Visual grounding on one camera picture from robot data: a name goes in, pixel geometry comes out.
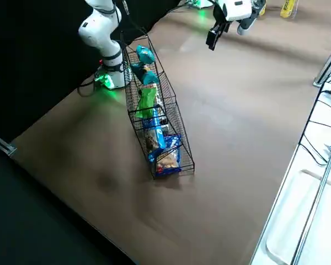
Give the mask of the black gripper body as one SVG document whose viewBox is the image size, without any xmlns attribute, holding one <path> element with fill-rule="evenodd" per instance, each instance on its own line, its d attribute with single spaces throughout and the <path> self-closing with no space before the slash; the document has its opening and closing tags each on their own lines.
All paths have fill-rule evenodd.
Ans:
<svg viewBox="0 0 331 265">
<path fill-rule="evenodd" d="M 215 27 L 224 28 L 228 21 L 226 16 L 228 14 L 225 1 L 214 1 L 213 17 L 215 18 Z"/>
</svg>

